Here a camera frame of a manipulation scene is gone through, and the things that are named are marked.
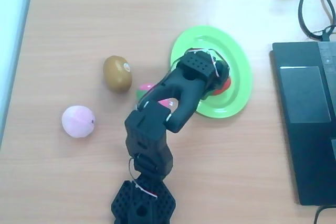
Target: laptop touchpad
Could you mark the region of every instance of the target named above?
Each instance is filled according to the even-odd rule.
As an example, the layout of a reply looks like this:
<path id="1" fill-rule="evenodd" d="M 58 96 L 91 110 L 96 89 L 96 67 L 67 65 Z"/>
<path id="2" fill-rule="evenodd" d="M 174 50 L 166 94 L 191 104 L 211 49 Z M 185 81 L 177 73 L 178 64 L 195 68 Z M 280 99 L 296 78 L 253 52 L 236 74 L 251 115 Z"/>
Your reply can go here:
<path id="1" fill-rule="evenodd" d="M 330 114 L 319 67 L 281 67 L 291 123 L 327 123 Z"/>

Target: green plastic plate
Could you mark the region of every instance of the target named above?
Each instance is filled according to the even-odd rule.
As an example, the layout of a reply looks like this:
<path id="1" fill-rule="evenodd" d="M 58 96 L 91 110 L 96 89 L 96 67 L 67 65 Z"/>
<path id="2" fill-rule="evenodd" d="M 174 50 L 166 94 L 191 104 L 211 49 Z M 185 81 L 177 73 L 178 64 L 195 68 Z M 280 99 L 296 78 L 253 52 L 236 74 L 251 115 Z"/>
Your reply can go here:
<path id="1" fill-rule="evenodd" d="M 227 118 L 237 114 L 246 105 L 252 90 L 250 64 L 239 46 L 228 34 L 211 26 L 196 26 L 184 31 L 176 40 L 170 65 L 190 48 L 216 50 L 229 64 L 231 86 L 222 94 L 201 100 L 197 112 L 210 118 Z"/>

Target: wooden table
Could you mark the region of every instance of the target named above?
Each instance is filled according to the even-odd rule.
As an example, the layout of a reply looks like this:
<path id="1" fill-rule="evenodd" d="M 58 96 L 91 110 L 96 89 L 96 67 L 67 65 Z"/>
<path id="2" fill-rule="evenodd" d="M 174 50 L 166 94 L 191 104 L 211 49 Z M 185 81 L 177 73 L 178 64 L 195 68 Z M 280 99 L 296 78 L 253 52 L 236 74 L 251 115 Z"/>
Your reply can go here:
<path id="1" fill-rule="evenodd" d="M 176 37 L 195 25 L 216 26 L 240 43 L 254 89 L 237 116 L 196 114 L 169 134 L 174 167 L 165 183 L 177 201 L 171 223 L 312 223 L 316 207 L 295 203 L 269 61 L 273 42 L 308 40 L 298 1 L 31 0 L 0 152 L 0 223 L 113 222 L 110 204 L 130 178 L 123 124 L 135 90 L 159 81 Z M 329 24 L 320 0 L 306 0 L 304 13 L 312 30 Z M 131 65 L 127 95 L 104 86 L 110 55 Z M 95 113 L 88 139 L 61 128 L 64 109 L 76 104 Z M 319 223 L 335 217 L 326 210 Z"/>

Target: robotic arm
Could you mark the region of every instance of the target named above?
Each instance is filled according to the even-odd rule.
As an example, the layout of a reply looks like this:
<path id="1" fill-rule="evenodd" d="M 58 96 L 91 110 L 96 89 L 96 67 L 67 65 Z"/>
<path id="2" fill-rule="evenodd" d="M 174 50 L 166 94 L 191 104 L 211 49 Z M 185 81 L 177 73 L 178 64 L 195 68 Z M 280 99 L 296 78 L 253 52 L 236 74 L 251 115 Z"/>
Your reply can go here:
<path id="1" fill-rule="evenodd" d="M 125 181 L 120 188 L 111 206 L 114 224 L 169 224 L 176 203 L 162 181 L 173 168 L 166 131 L 179 132 L 200 100 L 220 89 L 228 77 L 225 61 L 215 61 L 201 50 L 189 51 L 139 101 L 137 110 L 125 120 L 125 127 L 127 150 L 141 175 L 132 182 Z M 173 113 L 158 103 L 168 98 L 178 100 Z"/>

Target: pink object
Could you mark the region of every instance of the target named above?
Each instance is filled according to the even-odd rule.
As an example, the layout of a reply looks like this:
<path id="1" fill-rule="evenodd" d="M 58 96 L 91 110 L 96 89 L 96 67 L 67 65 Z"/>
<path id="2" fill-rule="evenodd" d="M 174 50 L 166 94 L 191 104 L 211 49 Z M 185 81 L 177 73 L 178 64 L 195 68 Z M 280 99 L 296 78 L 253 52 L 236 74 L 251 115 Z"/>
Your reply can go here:
<path id="1" fill-rule="evenodd" d="M 144 90 L 144 91 L 148 91 L 150 90 L 155 84 L 152 83 L 145 83 L 143 85 L 140 85 L 139 90 Z M 167 108 L 171 107 L 174 105 L 174 102 L 172 102 L 170 99 L 165 99 L 162 101 L 159 101 L 159 103 Z"/>
<path id="2" fill-rule="evenodd" d="M 84 106 L 71 106 L 62 115 L 64 130 L 72 137 L 86 137 L 94 128 L 93 112 Z"/>

